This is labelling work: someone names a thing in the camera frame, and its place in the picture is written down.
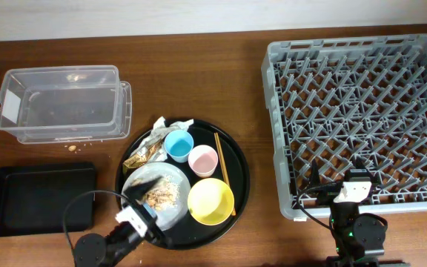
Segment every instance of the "black round tray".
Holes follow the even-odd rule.
[[[184,121],[184,119],[166,121],[166,125],[172,122]],[[131,144],[126,150],[122,161],[119,163],[118,172],[116,174],[115,189],[121,193],[123,185],[127,177],[123,176],[122,163],[130,156],[131,152],[138,148],[139,143],[150,134],[151,130],[146,131]],[[220,142],[222,143],[222,152],[225,158],[225,165],[227,167],[228,178],[230,181],[231,190],[235,196],[235,209],[236,216],[230,216],[226,221],[215,226],[206,226],[197,222],[188,212],[173,228],[164,231],[166,237],[172,239],[172,244],[169,249],[191,249],[198,248],[202,245],[207,245],[222,237],[235,222],[238,220],[243,210],[245,209],[250,192],[250,173],[248,170],[248,163],[246,162],[245,155],[242,150],[226,132],[211,123],[195,119],[193,125],[188,129],[188,132],[193,137],[193,145],[210,145],[216,150],[214,133],[219,133]],[[191,187],[201,180],[190,168],[189,164],[175,162],[169,156],[165,161],[172,164],[184,172],[185,176],[189,179]],[[220,163],[217,165],[212,177],[223,179]],[[160,244],[154,244],[162,248],[167,248]]]

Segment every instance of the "yellow bowl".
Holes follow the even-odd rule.
[[[234,209],[234,193],[222,180],[207,178],[198,181],[187,200],[192,217],[204,225],[223,223]]]

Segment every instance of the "blue cup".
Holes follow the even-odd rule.
[[[193,138],[187,131],[171,131],[166,136],[164,148],[175,161],[179,163],[187,162],[189,153],[193,148]]]

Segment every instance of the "wooden table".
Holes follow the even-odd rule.
[[[12,68],[115,65],[133,88],[127,139],[82,145],[74,154],[63,144],[22,145],[0,131],[0,167],[89,160],[99,171],[98,187],[113,189],[126,147],[157,118],[204,119],[226,130],[246,155],[251,190],[245,212],[215,243],[190,251],[145,243],[119,266],[304,266],[322,261],[335,254],[330,233],[311,221],[287,220],[279,212],[271,126],[259,69],[266,47],[281,40],[407,33],[427,33],[427,25],[0,42],[0,86]],[[92,231],[107,234],[116,224],[117,211],[114,198],[99,197]],[[427,266],[427,212],[384,217],[390,226],[382,259]],[[71,236],[76,240],[81,235]],[[72,265],[62,234],[0,238],[0,266]]]

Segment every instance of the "wooden chopstick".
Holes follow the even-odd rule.
[[[215,136],[216,149],[219,152],[220,168],[222,169],[223,179],[225,183],[228,185],[228,187],[231,188],[230,181],[228,180],[227,166],[225,166],[225,160],[223,159],[222,145],[220,144],[219,134],[214,133],[213,135]],[[236,211],[234,206],[234,209],[231,212],[231,216],[235,216],[235,215],[236,215]]]

